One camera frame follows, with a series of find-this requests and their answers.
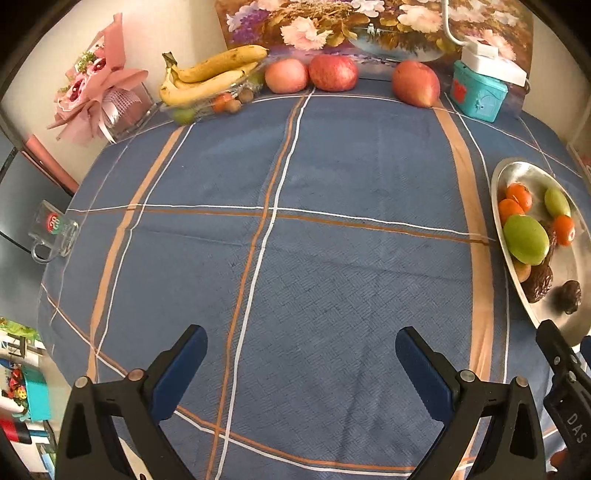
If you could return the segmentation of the brown date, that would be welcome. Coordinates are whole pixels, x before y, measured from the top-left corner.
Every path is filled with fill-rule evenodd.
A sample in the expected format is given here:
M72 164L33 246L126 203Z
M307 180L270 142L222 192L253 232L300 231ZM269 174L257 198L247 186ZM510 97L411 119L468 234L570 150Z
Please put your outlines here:
M553 271L549 264L543 263L531 269L530 276L522 283L522 289L530 303L537 303L551 290Z
M560 308L567 315L575 313L582 302L581 285L576 280L568 280L560 289Z
M556 233L554 226L551 222L546 221L546 220L542 220L540 222L540 224L542 225L542 227L546 231L546 234L549 239L549 249L548 249L546 257L543 261L543 265L548 265L553 257L555 249L557 247L557 233Z

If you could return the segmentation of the tan longan front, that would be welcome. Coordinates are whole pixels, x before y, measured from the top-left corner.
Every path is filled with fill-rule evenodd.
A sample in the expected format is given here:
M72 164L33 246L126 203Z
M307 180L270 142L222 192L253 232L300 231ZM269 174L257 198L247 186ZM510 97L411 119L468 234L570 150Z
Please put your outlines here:
M513 259L513 267L518 278L519 283L524 283L531 275L532 267L529 264L524 264L517 259Z

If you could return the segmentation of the oval green mango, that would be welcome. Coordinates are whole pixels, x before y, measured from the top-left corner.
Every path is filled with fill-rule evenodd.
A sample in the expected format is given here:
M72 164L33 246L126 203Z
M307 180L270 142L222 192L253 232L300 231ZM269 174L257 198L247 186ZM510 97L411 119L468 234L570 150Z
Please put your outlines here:
M548 234L533 217L510 216L503 226L503 234L510 254L523 264L538 266L549 252Z

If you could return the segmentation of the orange tangerine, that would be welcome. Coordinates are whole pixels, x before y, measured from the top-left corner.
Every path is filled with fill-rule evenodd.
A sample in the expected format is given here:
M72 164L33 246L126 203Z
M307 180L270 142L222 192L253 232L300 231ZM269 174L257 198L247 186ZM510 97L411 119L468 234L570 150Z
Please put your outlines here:
M501 225L504 226L507 220L513 215L523 216L525 214L520 204L511 199L505 198L498 204L498 213L501 220Z
M568 215L558 215L553 222L557 243L562 246L570 246L576 236L574 220Z
M523 183L509 184L506 187L506 198L516 202L525 213L528 213L533 205L533 196Z

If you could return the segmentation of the round green jujube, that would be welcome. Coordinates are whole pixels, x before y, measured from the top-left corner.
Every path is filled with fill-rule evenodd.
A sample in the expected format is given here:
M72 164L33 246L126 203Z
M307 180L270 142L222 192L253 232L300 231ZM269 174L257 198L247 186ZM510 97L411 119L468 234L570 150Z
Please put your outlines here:
M552 218L571 216L570 204L560 189L548 188L544 194L544 204Z

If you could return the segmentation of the orange tangerine front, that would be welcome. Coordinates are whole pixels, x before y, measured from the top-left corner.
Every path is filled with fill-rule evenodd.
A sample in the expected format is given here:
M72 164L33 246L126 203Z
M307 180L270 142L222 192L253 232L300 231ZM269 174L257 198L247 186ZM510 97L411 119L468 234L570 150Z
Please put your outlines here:
M501 225L504 226L507 220L513 215L523 216L525 214L520 204L511 199L505 198L498 204L498 213L501 220Z

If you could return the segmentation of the silver metal plate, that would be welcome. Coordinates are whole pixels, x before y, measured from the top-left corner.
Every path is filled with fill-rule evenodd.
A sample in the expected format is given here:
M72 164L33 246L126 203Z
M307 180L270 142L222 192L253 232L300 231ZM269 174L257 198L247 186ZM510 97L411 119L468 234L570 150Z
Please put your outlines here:
M571 245L556 248L549 265L554 274L553 286L555 288L568 280L576 280L581 286L582 304L576 312L570 315L557 309L550 294L536 303L531 303L526 298L514 268L498 209L501 197L504 196L506 188L512 183L521 183L530 190L533 196L530 214L537 221L549 222L551 220L551 215L544 205L544 193L547 189L558 189L568 201L575 225L575 238ZM504 159L494 168L491 176L491 203L496 233L509 277L530 321L534 326L539 326L544 320L553 321L567 343L574 350L578 350L583 338L590 334L590 231L582 212L553 176L517 157Z

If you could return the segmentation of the clear glass mug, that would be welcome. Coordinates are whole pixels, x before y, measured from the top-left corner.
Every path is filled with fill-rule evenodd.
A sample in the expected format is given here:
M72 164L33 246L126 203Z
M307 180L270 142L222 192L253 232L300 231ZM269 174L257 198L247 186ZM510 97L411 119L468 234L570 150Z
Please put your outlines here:
M48 201L43 200L34 215L28 235L33 239L31 256L39 264L70 255L80 225Z

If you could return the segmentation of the blue plaid tablecloth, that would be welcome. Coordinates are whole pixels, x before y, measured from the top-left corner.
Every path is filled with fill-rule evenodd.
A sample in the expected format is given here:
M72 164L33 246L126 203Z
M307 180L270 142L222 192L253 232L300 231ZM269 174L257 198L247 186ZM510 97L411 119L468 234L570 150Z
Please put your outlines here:
M415 327L455 367L537 399L550 370L493 222L496 165L590 196L529 115L417 109L383 81L270 96L107 147L45 270L43 341L68 381L146 367L190 324L204 363L163 425L198 479L405 479L440 431L394 351Z

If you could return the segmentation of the teal house-shaped box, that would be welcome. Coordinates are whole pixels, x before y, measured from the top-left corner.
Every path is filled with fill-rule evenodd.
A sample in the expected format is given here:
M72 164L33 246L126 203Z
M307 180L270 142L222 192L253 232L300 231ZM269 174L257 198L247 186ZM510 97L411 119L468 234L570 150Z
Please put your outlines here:
M501 80L481 75L461 60L454 63L451 99L468 117L494 122L507 93Z

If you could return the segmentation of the pink flower bouquet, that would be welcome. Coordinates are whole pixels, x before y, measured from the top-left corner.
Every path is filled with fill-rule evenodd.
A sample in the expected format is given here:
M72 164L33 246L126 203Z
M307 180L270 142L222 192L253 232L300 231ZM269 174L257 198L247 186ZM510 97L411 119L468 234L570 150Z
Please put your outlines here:
M48 128L61 129L58 141L85 145L104 135L106 94L113 89L131 92L148 76L145 69L126 66L122 14L114 14L97 32L65 76L68 83L56 92L54 121Z

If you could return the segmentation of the white power strip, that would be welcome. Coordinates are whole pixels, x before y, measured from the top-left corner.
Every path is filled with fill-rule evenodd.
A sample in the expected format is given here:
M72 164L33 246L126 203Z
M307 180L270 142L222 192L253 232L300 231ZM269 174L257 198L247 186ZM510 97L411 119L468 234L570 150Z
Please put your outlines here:
M474 72L524 87L526 72L514 61L504 58L499 49L486 40L468 38L462 49L461 60Z

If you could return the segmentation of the large red apple right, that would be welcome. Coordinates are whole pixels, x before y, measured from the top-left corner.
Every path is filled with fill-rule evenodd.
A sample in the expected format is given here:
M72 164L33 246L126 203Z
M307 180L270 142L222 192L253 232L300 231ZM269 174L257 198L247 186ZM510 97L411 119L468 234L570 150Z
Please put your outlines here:
M393 93L401 102L419 108L431 108L440 98L440 80L424 63L405 60L394 68Z

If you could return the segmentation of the banana bunch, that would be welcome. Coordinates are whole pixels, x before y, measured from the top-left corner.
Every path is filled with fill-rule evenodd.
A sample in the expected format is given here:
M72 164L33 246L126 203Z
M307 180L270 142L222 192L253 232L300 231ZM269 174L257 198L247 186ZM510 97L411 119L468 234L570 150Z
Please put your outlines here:
M188 107L208 100L249 78L268 53L260 45L243 45L190 68L180 68L171 52L163 53L166 71L159 88L160 100L168 107Z

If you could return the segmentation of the clear fruit tray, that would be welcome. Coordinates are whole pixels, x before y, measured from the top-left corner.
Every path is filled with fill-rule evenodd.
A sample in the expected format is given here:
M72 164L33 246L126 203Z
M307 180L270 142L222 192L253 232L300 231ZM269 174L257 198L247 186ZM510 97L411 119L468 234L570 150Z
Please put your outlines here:
M236 112L263 88L263 75L263 65L255 62L202 82L186 83L179 79L174 65L168 66L159 88L159 110L179 125L212 114Z

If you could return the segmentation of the pale pink apple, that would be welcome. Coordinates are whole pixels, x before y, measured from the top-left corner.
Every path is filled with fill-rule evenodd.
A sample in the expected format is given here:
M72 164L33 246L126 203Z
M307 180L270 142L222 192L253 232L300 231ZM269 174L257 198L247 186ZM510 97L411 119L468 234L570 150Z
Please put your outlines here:
M308 67L294 58L278 60L266 68L264 80L273 93L296 93L308 86Z

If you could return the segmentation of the red apple middle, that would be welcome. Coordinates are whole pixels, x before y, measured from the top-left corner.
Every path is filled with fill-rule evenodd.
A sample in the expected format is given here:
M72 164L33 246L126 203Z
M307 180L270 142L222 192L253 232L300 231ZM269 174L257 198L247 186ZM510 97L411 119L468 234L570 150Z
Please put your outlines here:
M327 92L343 92L355 88L359 79L356 63L346 56L321 54L308 65L311 83Z

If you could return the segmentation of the floral painting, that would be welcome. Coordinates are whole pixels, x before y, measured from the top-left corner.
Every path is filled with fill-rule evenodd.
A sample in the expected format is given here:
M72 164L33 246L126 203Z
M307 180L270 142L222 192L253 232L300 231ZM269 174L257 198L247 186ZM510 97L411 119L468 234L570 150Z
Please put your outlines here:
M533 55L533 15L519 1L217 1L214 8L229 47L452 62L461 41L474 38L523 69Z

